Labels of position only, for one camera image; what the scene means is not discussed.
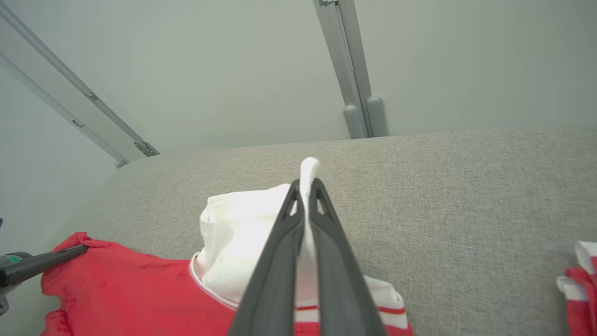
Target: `gray cushion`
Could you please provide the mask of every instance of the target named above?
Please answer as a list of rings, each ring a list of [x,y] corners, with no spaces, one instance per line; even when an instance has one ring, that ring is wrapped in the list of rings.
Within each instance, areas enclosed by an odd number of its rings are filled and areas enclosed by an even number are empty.
[[[74,231],[164,258],[202,247],[207,197],[298,178],[307,156],[362,271],[417,335],[568,333],[556,276],[597,242],[597,132],[480,130],[160,155],[120,169]]]

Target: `white cloth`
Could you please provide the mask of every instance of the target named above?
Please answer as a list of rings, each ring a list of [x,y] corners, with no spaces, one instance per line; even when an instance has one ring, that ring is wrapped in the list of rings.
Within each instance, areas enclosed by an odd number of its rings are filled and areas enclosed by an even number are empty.
[[[297,261],[295,320],[301,322],[319,321],[317,309],[304,309],[318,305],[315,242],[308,220],[309,194],[318,168],[319,161],[309,157],[300,171],[299,190],[306,220]],[[190,270],[203,289],[231,308],[237,308],[242,299],[289,187],[282,184],[207,200],[199,221],[205,247],[191,259]],[[407,328],[404,302],[392,285],[367,276],[365,281],[384,324]]]

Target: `red and white garment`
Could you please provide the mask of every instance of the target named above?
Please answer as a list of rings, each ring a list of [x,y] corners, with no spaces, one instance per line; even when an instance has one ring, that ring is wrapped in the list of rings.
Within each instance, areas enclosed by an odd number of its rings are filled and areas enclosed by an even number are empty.
[[[315,244],[309,224],[309,194],[319,161],[301,164],[300,195],[305,233],[297,261],[296,322],[319,322]],[[237,308],[251,279],[290,185],[210,197],[199,224],[205,247],[196,253],[190,270],[197,284],[231,308]],[[365,276],[365,282],[386,326],[405,334],[411,327],[404,301],[390,283]]]
[[[309,160],[301,172],[314,175],[317,165]],[[281,185],[211,197],[201,216],[205,248],[191,260],[162,259],[73,234],[54,251],[89,248],[42,276],[42,292],[61,299],[60,308],[47,314],[42,336],[226,335],[247,285],[243,279],[251,276],[275,220],[270,212],[277,215],[287,191]],[[298,264],[294,334],[317,336],[314,264],[308,254]],[[400,295],[387,282],[365,280],[388,336],[412,336]]]
[[[578,242],[574,250],[580,267],[557,278],[566,296],[566,316],[572,336],[597,335],[597,243]]]

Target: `white fabric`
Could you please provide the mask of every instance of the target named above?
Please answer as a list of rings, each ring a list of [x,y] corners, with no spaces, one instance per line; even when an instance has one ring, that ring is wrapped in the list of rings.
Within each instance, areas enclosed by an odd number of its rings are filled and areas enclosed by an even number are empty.
[[[297,307],[318,304],[316,250],[308,221],[309,194],[318,168],[319,161],[311,157],[301,164],[300,195],[306,225],[297,261]],[[199,221],[205,247],[193,256],[190,271],[202,288],[227,306],[236,308],[240,303],[289,187],[289,184],[282,184],[268,190],[230,193],[208,199]],[[404,308],[402,297],[392,285],[366,276],[365,281],[378,307]],[[387,325],[408,327],[403,313],[382,312],[380,315]],[[318,322],[318,319],[316,308],[296,313],[297,322]]]
[[[576,252],[576,258],[580,267],[589,274],[595,274],[591,258],[597,257],[597,243],[577,242],[574,246],[574,251]]]
[[[559,276],[556,278],[556,283],[560,292],[564,293],[566,300],[573,301],[588,301],[589,296],[587,290],[577,283],[571,277]]]

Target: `red stripe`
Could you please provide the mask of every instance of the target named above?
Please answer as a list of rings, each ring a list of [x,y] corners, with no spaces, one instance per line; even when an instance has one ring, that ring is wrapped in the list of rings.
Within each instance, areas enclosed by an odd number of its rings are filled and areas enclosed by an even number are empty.
[[[314,310],[314,309],[318,309],[318,306],[305,306],[305,307],[297,307],[298,311],[303,311],[303,310]],[[406,313],[406,308],[400,308],[400,309],[395,309],[395,308],[386,308],[386,307],[377,307],[377,310],[382,312],[382,313],[386,313],[386,314],[394,314],[394,315],[402,315],[404,313]]]
[[[317,309],[317,308],[319,308],[319,307],[317,307],[317,306],[305,306],[305,307],[297,307],[297,310],[298,311],[301,311],[301,310],[313,310],[313,309]]]
[[[406,308],[394,309],[394,308],[386,308],[386,307],[377,307],[382,313],[394,314],[394,315],[402,315],[407,312]]]

